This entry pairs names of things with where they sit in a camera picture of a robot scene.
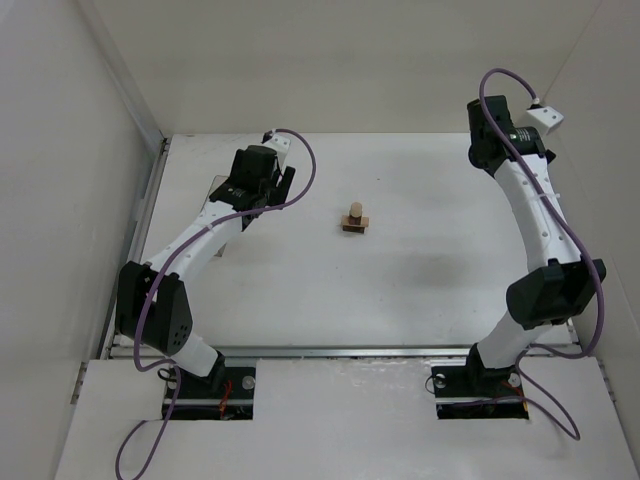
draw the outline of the red wire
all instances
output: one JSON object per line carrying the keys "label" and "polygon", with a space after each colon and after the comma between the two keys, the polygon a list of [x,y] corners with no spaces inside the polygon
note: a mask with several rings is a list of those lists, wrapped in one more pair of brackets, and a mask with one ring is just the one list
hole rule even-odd
{"label": "red wire", "polygon": [[231,383],[231,380],[228,380],[227,383],[224,384],[224,396],[218,404],[218,408],[220,409],[220,420],[222,420],[222,417],[224,417],[224,411],[227,409],[227,401],[229,400],[232,389],[233,383]]}
{"label": "red wire", "polygon": [[501,383],[505,387],[510,388],[511,390],[516,392],[519,396],[523,396],[522,390],[520,390],[518,387],[514,387],[513,385],[511,385],[509,382],[507,382],[505,380],[503,380]]}

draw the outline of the small wooden block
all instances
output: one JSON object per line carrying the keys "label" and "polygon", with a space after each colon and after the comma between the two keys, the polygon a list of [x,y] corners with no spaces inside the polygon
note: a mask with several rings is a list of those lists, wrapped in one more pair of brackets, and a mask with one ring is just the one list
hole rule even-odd
{"label": "small wooden block", "polygon": [[341,225],[345,232],[364,233],[364,229],[369,226],[369,217],[360,217],[360,224],[354,225],[349,215],[343,215]]}

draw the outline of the robotic arm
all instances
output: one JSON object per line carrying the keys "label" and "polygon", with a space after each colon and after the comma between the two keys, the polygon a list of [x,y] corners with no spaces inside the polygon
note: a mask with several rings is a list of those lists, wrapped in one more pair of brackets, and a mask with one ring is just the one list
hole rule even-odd
{"label": "robotic arm", "polygon": [[[198,217],[171,244],[144,264],[127,263],[118,278],[116,331],[135,337],[138,318],[157,271],[186,240],[215,219],[286,201],[295,169],[285,166],[290,141],[265,135],[261,145],[238,150],[231,174],[213,189]],[[257,215],[245,215],[217,225],[186,248],[162,279],[149,311],[142,341],[159,350],[213,389],[223,373],[224,357],[193,331],[187,286],[229,240],[242,233]]]}
{"label": "robotic arm", "polygon": [[[434,374],[447,379],[446,388],[438,391],[438,397],[496,398],[513,394],[508,389],[504,391],[503,385],[514,373],[521,352],[554,325],[582,313],[595,293],[579,250],[542,203],[541,197],[547,197],[562,215],[547,169],[555,154],[545,149],[536,128],[514,127],[504,96],[486,100],[493,119],[522,155],[544,193],[536,192],[523,169],[510,157],[485,118],[479,100],[467,105],[471,129],[469,160],[491,175],[509,200],[524,241],[529,273],[509,286],[507,312],[485,339],[473,345],[466,365],[434,369]],[[527,118],[541,129],[548,129],[540,108],[544,107],[533,105]],[[604,263],[595,260],[594,264],[603,280]]]}

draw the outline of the black mounting plate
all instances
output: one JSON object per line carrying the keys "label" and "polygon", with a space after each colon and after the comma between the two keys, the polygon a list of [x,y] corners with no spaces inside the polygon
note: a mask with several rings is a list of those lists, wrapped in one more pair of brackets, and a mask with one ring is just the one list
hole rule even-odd
{"label": "black mounting plate", "polygon": [[[253,388],[244,388],[245,377],[254,379]],[[171,416],[174,420],[220,420],[219,404],[225,395],[225,385],[231,381],[231,393],[226,402],[225,419],[251,420],[253,418],[253,395],[255,392],[255,367],[229,367],[224,370],[220,387],[211,392],[206,383],[192,376],[183,375],[176,407]],[[174,390],[167,384],[162,404],[162,415],[166,413]]]}
{"label": "black mounting plate", "polygon": [[[476,398],[482,397],[469,381],[469,370],[465,365],[441,365],[431,368],[433,392],[436,398]],[[517,395],[506,386],[496,387],[495,398]],[[449,419],[482,419],[482,418],[520,418],[529,419],[529,412],[524,403],[495,403],[487,405],[463,406],[455,401],[438,402],[436,407],[438,418]]]}

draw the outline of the white panel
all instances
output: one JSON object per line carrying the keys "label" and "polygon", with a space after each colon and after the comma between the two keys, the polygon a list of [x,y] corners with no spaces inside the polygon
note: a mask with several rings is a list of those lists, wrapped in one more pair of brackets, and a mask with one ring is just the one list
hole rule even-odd
{"label": "white panel", "polygon": [[[216,175],[260,135],[173,137],[143,258],[199,212]],[[260,217],[189,286],[213,345],[471,345],[502,318],[527,273],[499,185],[467,159],[467,134],[314,134],[309,195]],[[310,162],[293,142],[291,195]],[[340,230],[362,202],[364,235]],[[564,327],[542,341],[569,343]]]}
{"label": "white panel", "polygon": [[[173,134],[466,131],[465,105],[489,68],[512,68],[543,94],[599,1],[95,4]],[[489,90],[520,93],[504,79]]]}
{"label": "white panel", "polygon": [[[531,407],[525,420],[437,420],[425,360],[258,364],[252,421],[173,421],[144,478],[637,480],[595,359],[526,359],[574,416],[574,442]],[[114,477],[119,445],[157,419],[163,383],[131,361],[94,361],[56,480]],[[555,411],[526,383],[531,398]],[[136,433],[123,474],[142,466],[159,422]]]}
{"label": "white panel", "polygon": [[[569,221],[603,255],[607,326],[598,348],[640,464],[640,3],[604,0],[549,94],[566,116],[559,131],[568,159],[552,164]],[[591,335],[594,309],[578,326]]]}
{"label": "white panel", "polygon": [[45,479],[103,326],[144,143],[74,1],[0,4],[0,478]]}

